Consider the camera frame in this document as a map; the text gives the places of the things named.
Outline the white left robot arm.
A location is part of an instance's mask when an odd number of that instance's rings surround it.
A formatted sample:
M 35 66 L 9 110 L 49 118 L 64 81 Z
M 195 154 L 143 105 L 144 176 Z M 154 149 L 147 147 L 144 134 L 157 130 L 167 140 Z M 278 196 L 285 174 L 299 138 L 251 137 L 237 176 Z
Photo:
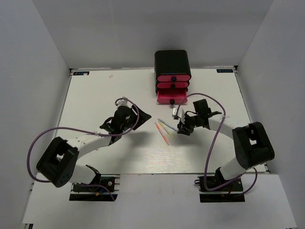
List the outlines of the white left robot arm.
M 116 143 L 122 134 L 128 130 L 136 130 L 151 117 L 135 105 L 119 106 L 114 115 L 106 119 L 93 135 L 85 134 L 69 140 L 54 138 L 36 168 L 56 187 L 71 182 L 84 184 L 89 190 L 96 190 L 101 184 L 100 172 L 90 165 L 77 165 L 77 160 L 90 152 Z

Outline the pink bottom drawer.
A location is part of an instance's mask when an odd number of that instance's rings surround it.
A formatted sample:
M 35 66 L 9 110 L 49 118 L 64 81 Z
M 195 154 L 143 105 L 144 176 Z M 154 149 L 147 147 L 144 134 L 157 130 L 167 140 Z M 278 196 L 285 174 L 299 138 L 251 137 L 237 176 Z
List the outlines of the pink bottom drawer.
M 179 104 L 187 96 L 186 88 L 159 89 L 157 91 L 157 102 L 160 104 Z

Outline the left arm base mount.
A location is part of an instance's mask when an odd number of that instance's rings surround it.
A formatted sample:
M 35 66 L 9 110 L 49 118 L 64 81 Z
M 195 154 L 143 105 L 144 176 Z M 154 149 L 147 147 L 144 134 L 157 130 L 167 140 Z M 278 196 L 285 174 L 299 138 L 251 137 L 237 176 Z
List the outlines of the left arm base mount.
M 120 175 L 102 175 L 94 184 L 73 183 L 69 201 L 112 202 L 119 194 Z

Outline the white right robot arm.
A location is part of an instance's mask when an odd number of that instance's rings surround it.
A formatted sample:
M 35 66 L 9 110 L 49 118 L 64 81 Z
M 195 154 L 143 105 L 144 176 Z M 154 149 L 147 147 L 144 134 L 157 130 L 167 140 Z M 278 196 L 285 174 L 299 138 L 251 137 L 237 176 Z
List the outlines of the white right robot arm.
M 249 169 L 274 159 L 275 151 L 262 123 L 254 122 L 241 126 L 221 112 L 213 112 L 205 99 L 194 102 L 193 106 L 195 111 L 192 115 L 188 115 L 180 107 L 173 109 L 172 116 L 179 121 L 179 134 L 190 135 L 195 128 L 203 127 L 215 131 L 215 137 L 223 134 L 234 142 L 234 158 L 216 169 L 211 182 L 208 182 L 208 176 L 204 175 L 205 190 L 227 190 Z

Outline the pink top drawer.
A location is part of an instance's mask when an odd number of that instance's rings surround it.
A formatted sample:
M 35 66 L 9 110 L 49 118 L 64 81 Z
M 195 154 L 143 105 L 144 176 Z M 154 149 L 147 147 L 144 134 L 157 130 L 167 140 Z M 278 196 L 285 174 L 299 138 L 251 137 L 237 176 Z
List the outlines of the pink top drawer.
M 158 82 L 186 82 L 191 79 L 188 74 L 161 74 L 156 77 Z

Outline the pink drawer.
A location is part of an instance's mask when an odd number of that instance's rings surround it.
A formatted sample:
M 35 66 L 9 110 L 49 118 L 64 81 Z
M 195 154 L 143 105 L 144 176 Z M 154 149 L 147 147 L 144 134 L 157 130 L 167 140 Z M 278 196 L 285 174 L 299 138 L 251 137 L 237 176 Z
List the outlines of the pink drawer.
M 187 88 L 189 81 L 186 82 L 159 82 L 156 87 L 158 89 L 175 89 L 175 88 Z
M 159 89 L 157 91 L 157 102 L 160 104 L 179 104 L 187 96 L 186 88 Z
M 188 74 L 161 74 L 156 77 L 158 82 L 186 82 L 191 79 Z

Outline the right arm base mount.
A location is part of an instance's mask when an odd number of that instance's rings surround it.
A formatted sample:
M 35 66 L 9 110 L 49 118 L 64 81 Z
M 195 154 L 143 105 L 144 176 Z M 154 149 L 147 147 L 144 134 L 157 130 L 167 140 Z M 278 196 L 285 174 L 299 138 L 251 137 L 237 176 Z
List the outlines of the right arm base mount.
M 241 179 L 215 191 L 208 191 L 203 185 L 203 176 L 198 177 L 194 184 L 199 188 L 201 203 L 237 203 L 245 202 L 244 188 Z

